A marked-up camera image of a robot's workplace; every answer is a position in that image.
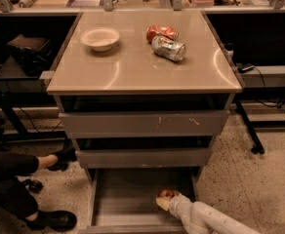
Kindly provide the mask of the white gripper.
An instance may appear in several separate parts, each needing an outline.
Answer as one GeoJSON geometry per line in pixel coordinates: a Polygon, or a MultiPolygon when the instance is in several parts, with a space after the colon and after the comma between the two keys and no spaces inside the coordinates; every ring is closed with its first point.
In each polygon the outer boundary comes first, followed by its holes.
{"type": "Polygon", "coordinates": [[[192,202],[179,191],[173,190],[173,193],[171,200],[168,197],[157,197],[156,204],[175,218],[190,221],[192,202]]]}

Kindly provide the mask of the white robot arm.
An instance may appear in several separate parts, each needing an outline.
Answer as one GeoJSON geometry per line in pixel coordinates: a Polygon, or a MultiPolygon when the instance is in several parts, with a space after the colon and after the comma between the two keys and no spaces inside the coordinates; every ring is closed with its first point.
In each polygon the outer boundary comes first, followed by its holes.
{"type": "Polygon", "coordinates": [[[261,234],[205,203],[191,202],[176,190],[161,190],[156,204],[179,219],[187,234],[261,234]]]}

